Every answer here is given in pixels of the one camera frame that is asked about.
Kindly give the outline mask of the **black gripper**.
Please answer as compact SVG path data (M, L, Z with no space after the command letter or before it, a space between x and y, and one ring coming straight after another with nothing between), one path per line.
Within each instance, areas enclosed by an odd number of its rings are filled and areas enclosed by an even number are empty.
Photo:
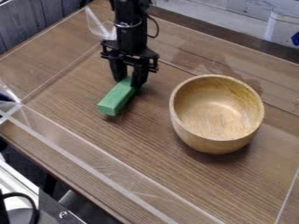
M101 40L101 57L110 61L116 82L127 77L127 66L135 67L131 86L140 88L147 82L148 73L158 72L159 54L147 46L147 21L132 26L116 24L116 40Z

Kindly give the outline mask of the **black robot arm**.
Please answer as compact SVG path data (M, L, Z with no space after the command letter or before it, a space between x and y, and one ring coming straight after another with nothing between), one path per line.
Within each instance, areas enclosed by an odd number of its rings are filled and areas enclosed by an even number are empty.
M147 46L147 39L159 35L156 33L152 36L147 32L147 20L155 22L147 13L152 0L110 0L110 3L115 12L116 39L101 40L100 56L110 62L116 82L127 77L127 67L134 68L130 85L140 88L147 82L148 74L159 70L160 55Z

